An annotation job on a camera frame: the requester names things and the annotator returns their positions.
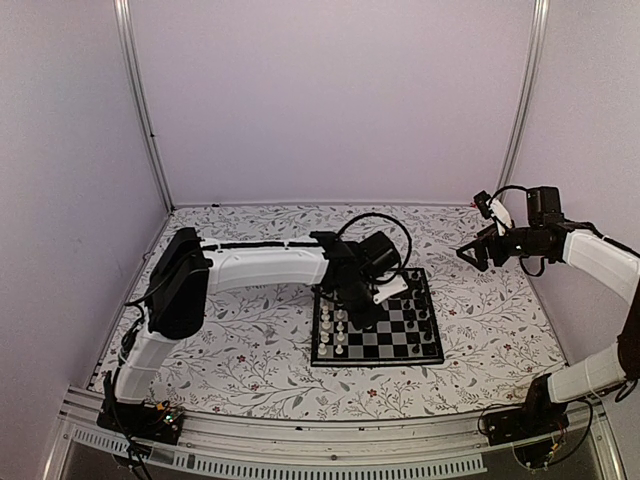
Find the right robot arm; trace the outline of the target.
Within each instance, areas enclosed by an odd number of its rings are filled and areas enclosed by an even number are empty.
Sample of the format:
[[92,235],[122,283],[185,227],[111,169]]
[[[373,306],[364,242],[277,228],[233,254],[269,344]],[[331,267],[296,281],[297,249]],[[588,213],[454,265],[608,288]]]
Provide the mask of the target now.
[[590,222],[552,219],[492,223],[455,254],[481,272],[544,263],[525,274],[569,362],[531,382],[516,421],[524,435],[539,435],[573,401],[638,388],[639,256],[631,248]]

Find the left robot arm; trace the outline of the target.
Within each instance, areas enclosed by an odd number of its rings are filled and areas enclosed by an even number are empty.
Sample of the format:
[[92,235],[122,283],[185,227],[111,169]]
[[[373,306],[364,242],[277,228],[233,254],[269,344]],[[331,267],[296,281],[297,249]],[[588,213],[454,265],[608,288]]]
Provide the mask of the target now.
[[148,412],[139,404],[174,346],[202,328],[209,296],[254,286],[319,286],[359,321],[378,307],[376,285],[400,263],[396,247],[382,232],[361,241],[315,231],[286,240],[226,242],[180,229],[154,267],[146,292],[127,304],[139,316],[105,382],[106,395],[114,399],[111,419],[128,434],[148,426]]

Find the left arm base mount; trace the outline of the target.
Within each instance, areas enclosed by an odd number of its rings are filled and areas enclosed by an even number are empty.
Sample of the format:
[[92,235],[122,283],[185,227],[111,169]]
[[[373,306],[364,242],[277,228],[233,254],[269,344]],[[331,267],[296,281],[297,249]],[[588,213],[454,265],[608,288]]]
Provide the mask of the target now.
[[118,374],[119,370],[115,375],[109,371],[103,379],[104,400],[97,426],[134,439],[177,445],[184,423],[184,408],[169,401],[128,404],[117,400],[115,386]]

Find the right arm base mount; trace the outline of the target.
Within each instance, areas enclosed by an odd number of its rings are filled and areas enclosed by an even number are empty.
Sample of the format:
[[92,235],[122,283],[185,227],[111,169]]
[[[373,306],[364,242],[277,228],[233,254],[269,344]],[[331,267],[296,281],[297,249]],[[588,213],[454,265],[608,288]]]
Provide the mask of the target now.
[[567,403],[551,401],[549,377],[546,374],[532,381],[522,405],[493,413],[484,410],[477,422],[479,433],[491,446],[547,435],[545,440],[514,450],[518,463],[531,470],[551,465],[569,426]]

